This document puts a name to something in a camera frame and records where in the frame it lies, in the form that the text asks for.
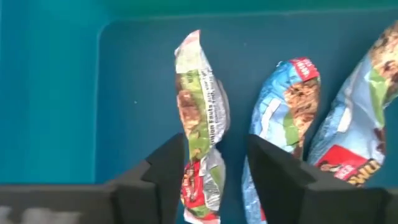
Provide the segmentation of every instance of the blue wrapper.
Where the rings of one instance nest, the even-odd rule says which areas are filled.
[[[309,59],[295,58],[279,63],[261,88],[249,132],[301,158],[304,134],[318,108],[319,91],[319,73]],[[248,223],[267,223],[247,158],[242,189]]]

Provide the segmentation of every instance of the granola bar wrapper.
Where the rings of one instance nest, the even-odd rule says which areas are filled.
[[[319,92],[319,73],[308,58],[280,62],[261,88],[249,132],[301,159],[304,134],[317,112]],[[267,223],[247,158],[242,188],[248,224]]]
[[[384,108],[398,93],[398,22],[386,29],[337,94],[308,162],[362,186],[386,153]]]
[[[229,128],[229,106],[200,46],[200,31],[175,51],[177,105],[189,145],[181,200],[190,223],[220,223],[225,166],[216,144]]]

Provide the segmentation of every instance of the red label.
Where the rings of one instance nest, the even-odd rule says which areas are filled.
[[[316,166],[324,172],[333,173],[336,178],[361,186],[381,165],[374,159],[365,159],[344,147],[334,145]]]
[[[300,76],[303,82],[319,76],[317,68],[310,61],[310,59],[306,57],[295,58],[290,60],[290,62],[293,64],[297,74]]]
[[[181,199],[183,204],[194,211],[195,208],[205,205],[205,194],[203,193],[203,177],[199,176],[200,161],[191,161],[185,166],[184,177],[181,187]],[[213,220],[217,216],[208,210],[201,213],[201,220]]]
[[[261,221],[266,221],[266,214],[264,213],[263,209],[260,207],[261,209]]]

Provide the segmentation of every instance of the plastic packaging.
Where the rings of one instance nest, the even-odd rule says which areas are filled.
[[[398,94],[398,22],[386,29],[347,78],[313,139],[308,162],[355,186],[381,167],[384,108]]]
[[[215,148],[229,128],[229,106],[200,46],[200,31],[175,51],[177,104],[188,138],[190,160],[184,171],[181,200],[190,223],[219,223],[225,166]]]
[[[250,133],[302,157],[304,134],[318,109],[320,77],[307,58],[278,64],[264,82],[254,106]],[[247,158],[243,170],[243,201],[249,224],[266,223]]]

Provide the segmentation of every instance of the crumpled wrapper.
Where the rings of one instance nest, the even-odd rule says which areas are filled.
[[[190,223],[219,223],[225,165],[216,144],[229,128],[228,99],[200,45],[200,31],[175,50],[177,106],[189,145],[181,187],[184,218]]]

